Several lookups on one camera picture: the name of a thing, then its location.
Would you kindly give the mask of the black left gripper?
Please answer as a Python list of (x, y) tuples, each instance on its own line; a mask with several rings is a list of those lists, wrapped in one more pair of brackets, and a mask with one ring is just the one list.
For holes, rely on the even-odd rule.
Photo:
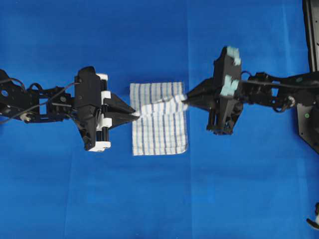
[(140, 117), (131, 115), (135, 110), (114, 93), (103, 93), (101, 98), (102, 81), (93, 66), (79, 70), (74, 83), (74, 121), (83, 140), (84, 149), (90, 152), (103, 152), (110, 146), (110, 142), (97, 140), (102, 104), (106, 105), (108, 112), (117, 112), (103, 114), (103, 128), (108, 130), (134, 122)]

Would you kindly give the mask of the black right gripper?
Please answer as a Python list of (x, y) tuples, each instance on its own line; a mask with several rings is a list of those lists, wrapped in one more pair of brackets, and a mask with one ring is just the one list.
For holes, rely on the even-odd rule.
[(243, 111), (243, 103), (237, 99), (240, 81), (239, 49), (225, 46), (219, 58), (214, 61), (213, 77), (205, 79), (186, 94), (188, 105), (210, 111), (206, 129), (215, 135), (233, 133)]

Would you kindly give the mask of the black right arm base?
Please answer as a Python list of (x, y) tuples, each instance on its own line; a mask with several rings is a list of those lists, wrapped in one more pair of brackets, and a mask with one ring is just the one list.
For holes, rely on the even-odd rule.
[(316, 152), (319, 153), (319, 108), (297, 105), (299, 136)]

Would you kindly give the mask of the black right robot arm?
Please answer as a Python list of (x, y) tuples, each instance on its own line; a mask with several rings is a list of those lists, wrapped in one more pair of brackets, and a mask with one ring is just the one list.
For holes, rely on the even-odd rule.
[(206, 129), (215, 135), (231, 135), (244, 104), (272, 108), (277, 113), (297, 104), (314, 106), (319, 99), (319, 74), (310, 72), (278, 78), (265, 72), (242, 80), (241, 58), (237, 48), (225, 46), (214, 61), (211, 78), (186, 94), (183, 103), (209, 113)]

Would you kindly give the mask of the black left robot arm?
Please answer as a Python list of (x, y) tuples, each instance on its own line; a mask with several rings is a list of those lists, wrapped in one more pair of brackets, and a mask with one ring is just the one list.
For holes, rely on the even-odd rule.
[(90, 152), (111, 147), (109, 131), (139, 119), (135, 110), (108, 90), (108, 75), (97, 73), (93, 66), (84, 67), (68, 87), (43, 89), (38, 83), (28, 88), (1, 70), (0, 114), (7, 120), (25, 123), (48, 123), (71, 119)]

